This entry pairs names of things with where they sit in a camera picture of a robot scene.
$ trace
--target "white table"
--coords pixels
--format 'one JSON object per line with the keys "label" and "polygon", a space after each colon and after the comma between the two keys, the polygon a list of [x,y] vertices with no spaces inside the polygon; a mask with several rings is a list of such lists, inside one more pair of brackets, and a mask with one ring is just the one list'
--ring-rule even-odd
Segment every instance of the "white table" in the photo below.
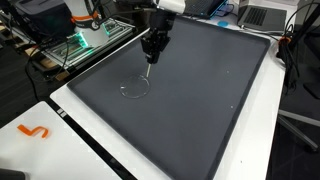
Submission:
{"label": "white table", "polygon": [[[26,136],[20,124],[43,126],[49,134]],[[121,179],[45,102],[1,128],[0,144],[0,168],[22,171],[30,180]]]}
{"label": "white table", "polygon": [[[266,4],[269,7],[277,5],[288,10],[288,16],[297,8],[273,2]],[[228,28],[239,29],[235,25],[236,18],[232,15],[214,18],[206,23],[216,25],[220,20],[228,21],[231,24]],[[265,179],[284,81],[284,69],[280,60],[275,58],[275,52],[276,48],[271,47],[260,67],[214,177],[215,180]],[[169,179],[66,86],[50,97],[137,179]]]}

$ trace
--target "desk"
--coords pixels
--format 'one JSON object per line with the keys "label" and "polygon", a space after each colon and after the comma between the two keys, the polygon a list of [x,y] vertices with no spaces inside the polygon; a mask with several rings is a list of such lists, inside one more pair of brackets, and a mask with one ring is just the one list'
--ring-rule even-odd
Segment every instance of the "desk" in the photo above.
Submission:
{"label": "desk", "polygon": [[[48,137],[26,136],[20,124],[46,127]],[[121,179],[45,102],[1,128],[0,144],[0,168],[25,172],[30,180]]]}
{"label": "desk", "polygon": [[[288,9],[288,17],[296,9],[288,5],[281,6]],[[217,24],[219,19],[214,18],[206,23]],[[233,25],[229,27],[236,29],[236,19],[232,21]],[[279,59],[275,58],[275,50],[270,48],[260,67],[215,180],[265,179],[285,73]],[[66,86],[50,97],[137,179],[168,179],[166,174],[124,140]]]}

